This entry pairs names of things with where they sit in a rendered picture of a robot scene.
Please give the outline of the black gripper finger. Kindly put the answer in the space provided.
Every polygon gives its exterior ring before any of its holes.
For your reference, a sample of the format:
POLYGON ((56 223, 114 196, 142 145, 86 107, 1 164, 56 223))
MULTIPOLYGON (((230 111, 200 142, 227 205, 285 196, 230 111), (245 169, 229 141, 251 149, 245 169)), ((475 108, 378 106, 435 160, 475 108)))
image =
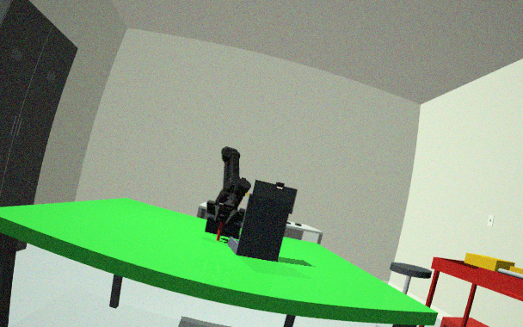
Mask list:
POLYGON ((214 217, 214 223, 217 221, 218 218, 220 218, 220 206, 213 206, 213 216, 214 217))
POLYGON ((232 210, 232 213, 231 213, 230 217, 227 219, 227 221, 225 222, 225 225, 228 225, 229 223, 232 223, 234 221, 238 222, 238 220, 239 220, 239 212, 236 210, 232 210))

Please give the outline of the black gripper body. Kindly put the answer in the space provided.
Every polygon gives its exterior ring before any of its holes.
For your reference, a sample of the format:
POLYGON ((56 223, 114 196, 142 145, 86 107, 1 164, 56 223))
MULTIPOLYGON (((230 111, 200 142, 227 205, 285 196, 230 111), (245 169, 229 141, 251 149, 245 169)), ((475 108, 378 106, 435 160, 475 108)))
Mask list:
MULTIPOLYGON (((224 202, 224 206, 222 207, 220 204, 218 204, 216 201, 208 201, 206 203, 206 208, 207 208, 207 212, 211 215, 213 215, 213 206, 216 205, 216 206, 220 206, 220 212, 223 213, 223 214, 227 214, 227 215, 231 215, 232 213, 232 210, 237 210, 237 207, 239 205, 239 201, 234 198, 234 197, 230 197, 230 198, 226 198, 226 202, 224 202)), ((245 209, 244 208, 239 208, 239 222, 243 223, 243 217, 244 217, 244 213, 245 213, 245 209)))

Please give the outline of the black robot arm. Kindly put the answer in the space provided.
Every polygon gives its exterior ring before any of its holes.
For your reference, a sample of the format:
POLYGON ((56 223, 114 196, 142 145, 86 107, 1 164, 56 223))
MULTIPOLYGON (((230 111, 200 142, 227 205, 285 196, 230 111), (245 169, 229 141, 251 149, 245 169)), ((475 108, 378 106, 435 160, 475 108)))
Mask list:
MULTIPOLYGON (((241 203, 245 193, 248 193, 251 184, 246 178, 239 177, 239 158, 240 153, 237 149, 225 146, 221 150, 221 158, 225 163, 223 188, 215 200, 218 204, 226 202, 226 198, 234 197, 241 203)), ((220 220, 225 224, 230 215, 220 213, 220 220)))

